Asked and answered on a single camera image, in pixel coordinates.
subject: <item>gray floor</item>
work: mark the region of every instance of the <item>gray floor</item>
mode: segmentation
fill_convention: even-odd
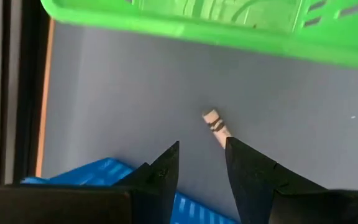
[[[234,218],[224,152],[201,118],[329,188],[358,189],[358,70],[57,24],[44,176],[134,166],[181,141],[178,188]]]

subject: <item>blue plastic crate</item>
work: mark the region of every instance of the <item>blue plastic crate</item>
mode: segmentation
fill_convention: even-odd
[[[28,177],[25,184],[110,186],[130,174],[133,168],[112,158],[101,159],[50,179]],[[179,192],[175,194],[171,224],[235,224]]]

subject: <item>green plastic basket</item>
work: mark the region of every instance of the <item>green plastic basket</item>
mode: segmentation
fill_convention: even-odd
[[[58,21],[358,67],[358,0],[42,0]]]

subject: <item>cigarette butt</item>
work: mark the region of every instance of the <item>cigarette butt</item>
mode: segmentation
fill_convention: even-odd
[[[231,133],[224,124],[223,119],[219,116],[216,110],[211,110],[203,114],[205,122],[208,124],[210,130],[215,135],[223,149],[226,147],[226,138],[231,137]]]

